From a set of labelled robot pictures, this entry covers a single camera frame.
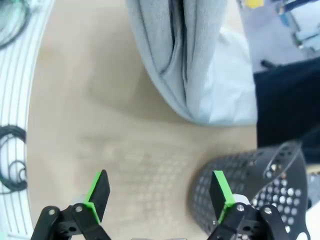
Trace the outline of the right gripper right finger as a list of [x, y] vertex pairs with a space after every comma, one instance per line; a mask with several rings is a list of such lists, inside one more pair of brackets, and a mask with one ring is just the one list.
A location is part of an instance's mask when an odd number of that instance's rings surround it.
[[216, 217], [210, 240], [293, 240], [287, 232], [277, 207], [272, 204], [254, 208], [250, 203], [236, 201], [221, 170], [211, 175], [209, 195]]

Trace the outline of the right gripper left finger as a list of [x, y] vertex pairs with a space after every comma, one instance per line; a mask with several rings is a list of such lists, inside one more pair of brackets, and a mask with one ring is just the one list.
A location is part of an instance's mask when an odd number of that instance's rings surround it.
[[109, 240], [101, 226], [110, 184], [106, 170], [96, 174], [84, 201], [61, 210], [57, 206], [42, 209], [34, 227], [32, 240], [71, 240], [83, 236], [85, 240]]

